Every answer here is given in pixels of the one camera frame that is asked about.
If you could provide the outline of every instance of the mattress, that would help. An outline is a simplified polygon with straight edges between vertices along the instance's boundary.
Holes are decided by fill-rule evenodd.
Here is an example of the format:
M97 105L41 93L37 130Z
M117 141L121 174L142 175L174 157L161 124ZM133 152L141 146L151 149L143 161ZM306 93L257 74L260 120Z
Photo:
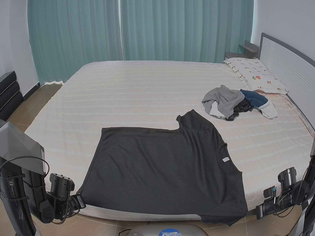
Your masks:
M258 110L234 121L209 116L204 95L221 84L246 89L226 64L177 61L93 62L76 72L43 107L26 134L45 148L50 171L70 177L79 189L104 127L177 129L176 117L194 109L218 129L242 171L248 209L278 187L278 174L295 167L300 180L309 164L313 136L286 96L264 94L278 111L275 120ZM45 179L49 190L49 179ZM138 214L87 206L82 214L107 219L154 221L200 219L198 215Z

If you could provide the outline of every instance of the teal curtain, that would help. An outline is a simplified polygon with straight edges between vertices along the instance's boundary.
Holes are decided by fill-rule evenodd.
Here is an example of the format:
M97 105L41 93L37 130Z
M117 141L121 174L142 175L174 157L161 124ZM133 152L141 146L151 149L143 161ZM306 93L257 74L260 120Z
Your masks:
M254 0L120 0L125 60L222 62L252 33Z
M122 60L118 0L28 0L28 27L40 84Z

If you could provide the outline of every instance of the white wall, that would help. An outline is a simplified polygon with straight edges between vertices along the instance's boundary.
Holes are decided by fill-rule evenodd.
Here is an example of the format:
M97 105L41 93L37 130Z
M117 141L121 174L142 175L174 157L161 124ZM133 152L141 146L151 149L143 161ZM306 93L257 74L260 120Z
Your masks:
M262 32L315 60L315 0L255 0L252 43Z
M38 83L27 24L27 0L0 0L0 76L15 71L25 95Z

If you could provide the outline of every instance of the black furniture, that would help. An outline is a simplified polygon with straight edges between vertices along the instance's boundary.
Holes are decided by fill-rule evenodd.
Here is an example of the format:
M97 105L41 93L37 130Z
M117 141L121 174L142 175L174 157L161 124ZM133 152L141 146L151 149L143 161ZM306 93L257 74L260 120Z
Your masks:
M7 120L22 103L23 96L15 72L0 77L0 119Z
M225 59L229 58L257 58L259 47L252 44L251 42L245 40L243 45L238 45L243 49L243 54L241 53L225 53Z

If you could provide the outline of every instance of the floral pillowcase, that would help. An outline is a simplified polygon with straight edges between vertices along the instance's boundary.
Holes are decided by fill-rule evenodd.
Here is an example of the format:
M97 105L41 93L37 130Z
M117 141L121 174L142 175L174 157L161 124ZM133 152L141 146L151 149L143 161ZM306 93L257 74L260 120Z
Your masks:
M223 61L238 75L248 90L287 94L282 82L259 59L230 58Z

